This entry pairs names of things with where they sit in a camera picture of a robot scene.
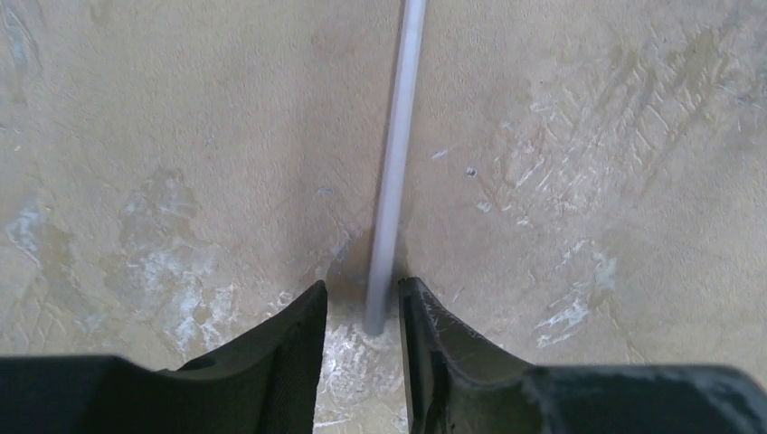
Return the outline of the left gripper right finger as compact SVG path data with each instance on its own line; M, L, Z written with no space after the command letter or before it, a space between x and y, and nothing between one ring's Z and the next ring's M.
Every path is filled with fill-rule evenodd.
M766 393L722 365L535 365L399 283L412 433L763 433Z

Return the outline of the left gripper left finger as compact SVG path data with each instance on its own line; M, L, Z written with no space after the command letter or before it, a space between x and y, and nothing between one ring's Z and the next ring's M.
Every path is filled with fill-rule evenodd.
M4 433L309 433L327 321L323 281L181 368L116 355L1 361Z

